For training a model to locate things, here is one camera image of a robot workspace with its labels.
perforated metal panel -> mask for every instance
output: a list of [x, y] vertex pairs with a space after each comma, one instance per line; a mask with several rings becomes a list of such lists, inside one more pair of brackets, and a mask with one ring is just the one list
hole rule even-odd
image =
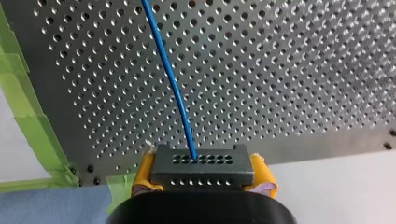
[[[146, 139], [187, 147], [140, 1], [2, 3], [83, 184], [134, 172]], [[277, 163], [394, 141], [394, 1], [152, 5], [196, 146], [247, 144]]]

blue cable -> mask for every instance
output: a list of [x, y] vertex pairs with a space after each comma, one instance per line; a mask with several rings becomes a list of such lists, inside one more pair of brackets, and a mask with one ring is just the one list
hole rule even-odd
[[160, 53], [161, 60], [163, 61], [163, 67], [168, 75], [169, 82], [171, 83], [172, 91], [174, 92], [178, 111], [180, 111], [181, 120], [184, 126], [184, 132], [186, 134], [187, 145], [189, 146], [189, 151], [191, 157], [196, 160], [197, 153], [195, 151], [194, 141], [192, 140], [192, 133], [190, 129], [189, 119], [187, 116], [186, 108], [183, 103], [183, 98], [181, 98], [180, 89], [177, 85], [177, 80], [172, 71], [171, 64], [169, 63], [168, 56], [166, 55], [165, 47], [163, 46], [163, 39], [161, 38], [160, 32], [158, 31], [157, 22], [155, 21], [154, 14], [152, 13], [151, 6], [149, 5], [149, 0], [142, 0], [143, 8], [145, 9], [146, 15], [148, 17], [148, 23], [151, 28], [151, 32], [154, 36], [155, 43], [157, 44], [157, 49]]

hole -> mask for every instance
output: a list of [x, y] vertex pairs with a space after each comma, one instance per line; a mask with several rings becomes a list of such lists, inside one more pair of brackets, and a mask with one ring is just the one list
hole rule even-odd
[[265, 11], [261, 10], [259, 11], [259, 17], [262, 19], [265, 16]]
[[209, 17], [209, 18], [207, 18], [207, 23], [210, 25], [210, 24], [213, 24], [213, 22], [215, 21], [215, 19], [213, 18], [213, 17]]
[[64, 22], [69, 23], [72, 20], [72, 17], [69, 15], [64, 16]]
[[90, 14], [88, 14], [88, 13], [86, 13], [86, 12], [83, 12], [83, 13], [81, 14], [81, 18], [82, 18], [84, 21], [87, 21], [87, 20], [90, 18]]
[[124, 9], [120, 8], [119, 10], [117, 10], [117, 16], [122, 17], [123, 15], [125, 15]]
[[157, 13], [158, 11], [160, 11], [160, 6], [159, 5], [154, 5], [154, 7], [152, 7], [154, 9], [154, 12]]
[[173, 2], [173, 3], [171, 4], [171, 9], [172, 9], [173, 11], [175, 11], [175, 10], [177, 9], [177, 3], [176, 3], [176, 2]]
[[396, 137], [396, 131], [395, 131], [394, 129], [390, 129], [390, 130], [389, 130], [389, 134], [390, 134], [390, 136], [392, 136], [392, 137]]
[[177, 29], [178, 27], [180, 27], [180, 21], [175, 21], [174, 28]]
[[62, 38], [61, 38], [60, 35], [54, 35], [54, 36], [53, 36], [53, 40], [54, 40], [55, 42], [59, 42], [59, 41], [62, 40]]
[[37, 3], [39, 6], [44, 7], [47, 5], [47, 0], [38, 0]]
[[229, 22], [230, 20], [231, 20], [231, 16], [230, 15], [227, 14], [227, 15], [224, 16], [224, 21], [225, 22]]
[[242, 13], [241, 18], [242, 18], [243, 21], [247, 20], [248, 19], [248, 13], [247, 12]]
[[121, 32], [122, 32], [123, 35], [127, 35], [129, 33], [129, 28], [126, 27], [126, 26], [123, 26], [121, 28]]
[[47, 17], [47, 18], [46, 18], [46, 23], [47, 23], [48, 25], [52, 25], [52, 24], [54, 23], [54, 19], [53, 19], [52, 17]]
[[390, 143], [384, 143], [384, 148], [385, 148], [386, 150], [391, 150], [391, 149], [393, 149], [393, 147], [390, 145]]
[[94, 32], [94, 31], [88, 31], [88, 32], [87, 32], [87, 36], [88, 36], [89, 38], [93, 38], [93, 37], [95, 36], [95, 32]]
[[142, 13], [142, 11], [143, 11], [142, 7], [136, 7], [136, 8], [134, 9], [134, 13], [135, 13], [136, 15], [140, 15], [140, 13]]
[[189, 2], [189, 7], [190, 7], [190, 8], [195, 7], [195, 1], [190, 1], [190, 2]]
[[191, 26], [191, 27], [194, 27], [194, 26], [197, 25], [197, 23], [198, 23], [198, 21], [197, 21], [196, 19], [192, 19], [192, 20], [190, 21], [190, 26]]
[[100, 19], [103, 20], [103, 19], [105, 19], [106, 17], [107, 17], [107, 13], [106, 13], [105, 11], [100, 11], [100, 12], [99, 12], [99, 18], [100, 18]]

